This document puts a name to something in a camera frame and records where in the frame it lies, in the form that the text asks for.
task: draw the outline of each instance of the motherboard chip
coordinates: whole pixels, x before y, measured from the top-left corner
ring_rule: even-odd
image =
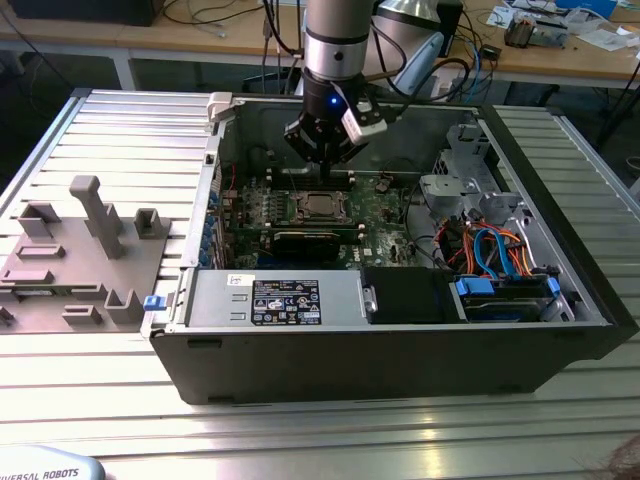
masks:
[[[345,196],[342,192],[299,192],[293,195],[293,225],[349,225]]]

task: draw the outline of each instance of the wire bundle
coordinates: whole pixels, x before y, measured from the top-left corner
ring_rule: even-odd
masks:
[[[462,248],[447,260],[451,268],[454,268],[457,263],[460,264],[456,269],[458,273],[499,278],[490,266],[492,263],[497,263],[494,262],[497,261],[495,255],[497,252],[504,274],[520,277],[532,275],[527,260],[527,244],[511,231],[484,222],[471,223],[460,231],[447,221],[436,233],[434,243],[439,245],[446,232],[453,233],[461,239]],[[494,244],[486,259],[482,257],[483,241]],[[465,260],[460,263],[459,259],[462,255]]]

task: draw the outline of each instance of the wooden desk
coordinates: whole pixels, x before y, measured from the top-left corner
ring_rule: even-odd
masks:
[[[193,9],[215,5],[218,0],[192,0]],[[624,87],[637,64],[635,49],[607,52],[575,37],[565,49],[504,45],[504,30],[484,24],[496,0],[468,2],[469,16],[485,43],[502,48],[494,77],[506,81],[555,83],[598,87]],[[254,0],[240,0],[232,7],[208,12],[204,18],[229,15],[256,6]],[[15,25],[44,53],[109,57],[113,60],[123,89],[135,89],[132,59],[176,60],[204,63],[258,65],[262,59],[264,12],[256,11],[224,22],[225,38],[195,26],[180,25],[159,16],[152,27],[133,27],[85,22],[23,20],[7,10]],[[190,19],[186,3],[171,7],[173,17]],[[282,35],[288,45],[296,45],[296,11],[281,7]],[[640,22],[640,12],[618,9],[615,22]],[[270,42],[268,65],[274,65],[275,40]],[[28,47],[0,18],[0,49],[24,51]],[[456,41],[451,56],[468,58],[462,42]],[[291,58],[283,55],[283,65]]]
[[[469,17],[474,23],[474,29],[482,36],[483,42],[502,49],[494,74],[496,79],[576,86],[611,86],[613,81],[618,86],[624,86],[638,64],[635,58],[637,48],[607,52],[573,35],[564,49],[508,47],[504,43],[505,30],[484,23],[489,16],[489,9],[496,5],[496,1],[475,0],[467,5],[470,6]],[[629,14],[640,20],[640,12],[620,8],[612,18],[615,22],[630,21]],[[461,25],[468,26],[464,18],[461,19]],[[464,42],[455,41],[450,56],[469,58]]]

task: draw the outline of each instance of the aluminum extrusion table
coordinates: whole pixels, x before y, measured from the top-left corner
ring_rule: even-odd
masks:
[[[0,255],[15,245],[15,217],[28,200],[83,215],[67,200],[68,184],[93,173],[122,215],[144,205],[172,218],[156,282],[158,293],[170,291],[206,141],[207,98],[72,98],[0,198]],[[638,318],[640,227],[627,223],[635,213],[613,173],[570,145],[568,158],[550,157],[559,129],[572,128],[561,117],[498,112],[519,142],[538,145],[526,147],[532,163],[585,243],[608,246],[596,260]],[[236,407],[183,403],[137,334],[0,336],[0,443],[95,456],[118,480],[582,479],[640,431],[638,397],[638,336],[603,360],[572,365],[533,395]]]

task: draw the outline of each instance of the computer case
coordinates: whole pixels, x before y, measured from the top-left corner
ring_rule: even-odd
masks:
[[[20,18],[150,26],[164,0],[9,0]]]

